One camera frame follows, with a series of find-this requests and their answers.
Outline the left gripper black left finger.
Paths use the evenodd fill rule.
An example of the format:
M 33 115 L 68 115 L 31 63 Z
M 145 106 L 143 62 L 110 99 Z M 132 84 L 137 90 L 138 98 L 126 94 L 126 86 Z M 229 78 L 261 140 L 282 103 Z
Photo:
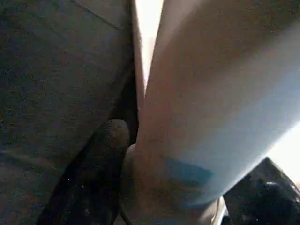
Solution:
M 40 225 L 112 225 L 119 211 L 120 174 L 130 144 L 121 119 L 106 121 L 66 167 Z

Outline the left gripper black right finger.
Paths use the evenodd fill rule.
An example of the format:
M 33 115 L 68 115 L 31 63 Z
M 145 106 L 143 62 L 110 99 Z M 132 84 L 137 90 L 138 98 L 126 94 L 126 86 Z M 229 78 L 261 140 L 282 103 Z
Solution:
M 270 159 L 265 158 L 224 195 L 224 225 L 298 225 L 300 191 Z

